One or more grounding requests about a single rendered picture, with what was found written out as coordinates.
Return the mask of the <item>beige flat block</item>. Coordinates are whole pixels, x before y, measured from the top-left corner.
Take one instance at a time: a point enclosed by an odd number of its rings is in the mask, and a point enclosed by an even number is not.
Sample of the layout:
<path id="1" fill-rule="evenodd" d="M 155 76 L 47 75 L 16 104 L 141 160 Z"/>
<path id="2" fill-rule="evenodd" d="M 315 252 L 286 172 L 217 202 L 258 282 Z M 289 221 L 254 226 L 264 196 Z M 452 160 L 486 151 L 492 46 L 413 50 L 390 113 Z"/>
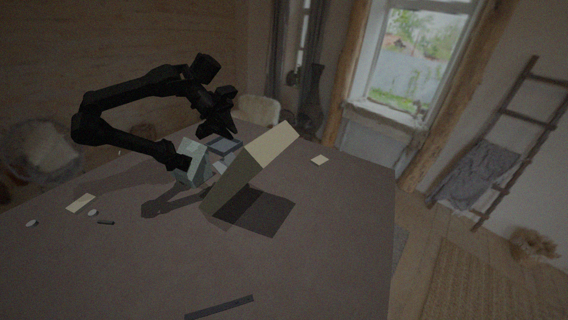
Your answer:
<path id="1" fill-rule="evenodd" d="M 310 162 L 312 164 L 316 165 L 317 167 L 320 167 L 320 166 L 326 164 L 327 162 L 329 162 L 329 159 L 322 156 L 322 155 L 319 155 L 319 156 L 311 159 Z"/>
<path id="2" fill-rule="evenodd" d="M 66 210 L 70 213 L 77 215 L 81 211 L 83 211 L 87 206 L 90 206 L 94 201 L 96 201 L 97 197 L 85 193 L 82 197 L 71 203 L 69 206 L 66 207 Z"/>

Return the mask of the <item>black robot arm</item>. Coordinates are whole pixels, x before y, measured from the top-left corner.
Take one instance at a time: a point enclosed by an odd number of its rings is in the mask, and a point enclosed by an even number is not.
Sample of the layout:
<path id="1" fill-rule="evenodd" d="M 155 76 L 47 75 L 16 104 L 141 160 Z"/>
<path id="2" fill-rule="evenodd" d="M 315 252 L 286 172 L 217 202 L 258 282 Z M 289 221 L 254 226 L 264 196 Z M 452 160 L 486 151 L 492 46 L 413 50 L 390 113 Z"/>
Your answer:
<path id="1" fill-rule="evenodd" d="M 78 113 L 71 117 L 71 139 L 88 146 L 111 145 L 152 156 L 165 164 L 166 171 L 175 168 L 187 172 L 192 157 L 175 152 L 172 141 L 151 141 L 111 127 L 100 116 L 105 110 L 145 97 L 190 97 L 202 84 L 208 85 L 222 66 L 211 56 L 198 53 L 188 64 L 164 64 L 151 69 L 145 76 L 118 83 L 83 95 Z M 180 74 L 184 79 L 181 79 Z M 202 83 L 202 84 L 201 84 Z M 205 89 L 205 88 L 204 88 Z"/>

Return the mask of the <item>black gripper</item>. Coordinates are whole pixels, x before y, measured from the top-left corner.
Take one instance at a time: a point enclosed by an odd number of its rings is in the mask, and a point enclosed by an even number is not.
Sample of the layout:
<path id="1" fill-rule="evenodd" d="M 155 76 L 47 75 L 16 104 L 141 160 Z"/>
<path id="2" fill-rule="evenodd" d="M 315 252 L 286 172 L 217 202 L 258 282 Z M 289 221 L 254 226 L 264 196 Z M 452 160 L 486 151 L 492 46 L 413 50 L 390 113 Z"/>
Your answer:
<path id="1" fill-rule="evenodd" d="M 213 96 L 207 89 L 199 89 L 190 97 L 191 108 L 198 110 L 201 114 L 200 119 L 204 123 L 199 124 L 195 136 L 199 140 L 218 134 L 232 140 L 231 132 L 237 134 L 237 128 L 231 116 L 231 104 L 227 103 L 227 98 L 234 99 L 238 90 L 232 85 L 217 87 Z M 228 129 L 231 131 L 229 132 Z"/>

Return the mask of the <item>dark grey service panel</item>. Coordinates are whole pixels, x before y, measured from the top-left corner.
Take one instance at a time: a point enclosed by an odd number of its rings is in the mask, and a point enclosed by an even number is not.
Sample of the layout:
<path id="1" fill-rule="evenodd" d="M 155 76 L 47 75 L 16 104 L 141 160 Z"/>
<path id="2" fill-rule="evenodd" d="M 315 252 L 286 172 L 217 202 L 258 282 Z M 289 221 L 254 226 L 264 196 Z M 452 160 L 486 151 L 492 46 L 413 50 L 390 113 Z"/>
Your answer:
<path id="1" fill-rule="evenodd" d="M 300 135 L 283 121 L 244 146 L 198 208 L 212 216 Z"/>

